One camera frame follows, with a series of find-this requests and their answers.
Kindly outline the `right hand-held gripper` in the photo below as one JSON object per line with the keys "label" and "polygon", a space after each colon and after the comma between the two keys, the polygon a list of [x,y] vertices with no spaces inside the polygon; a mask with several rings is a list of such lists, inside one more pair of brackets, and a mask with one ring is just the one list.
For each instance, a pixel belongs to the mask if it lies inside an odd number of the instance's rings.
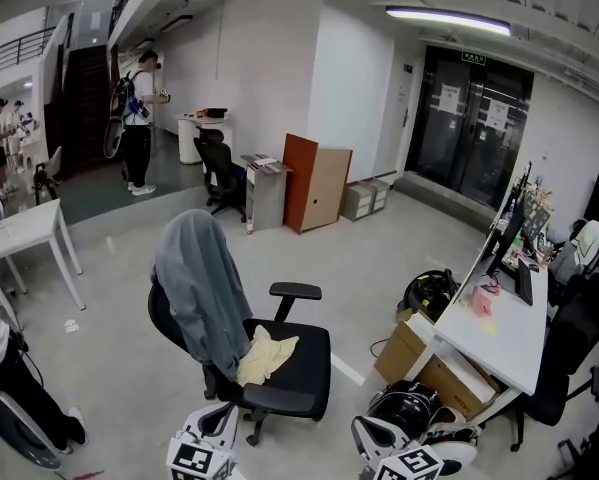
{"label": "right hand-held gripper", "polygon": [[399,448],[417,439],[422,426],[400,415],[385,418],[393,435],[376,435],[376,425],[365,416],[351,423],[353,441],[365,466],[360,479],[437,479],[443,462],[427,447]]}

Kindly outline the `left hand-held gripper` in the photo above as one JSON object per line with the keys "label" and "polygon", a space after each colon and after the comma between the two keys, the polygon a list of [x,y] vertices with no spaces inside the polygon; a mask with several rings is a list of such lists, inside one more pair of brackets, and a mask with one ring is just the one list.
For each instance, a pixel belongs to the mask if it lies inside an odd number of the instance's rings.
{"label": "left hand-held gripper", "polygon": [[233,453],[239,422],[239,409],[233,403],[224,406],[221,433],[213,432],[215,405],[191,412],[181,430],[170,440],[166,466],[172,479],[235,479]]}

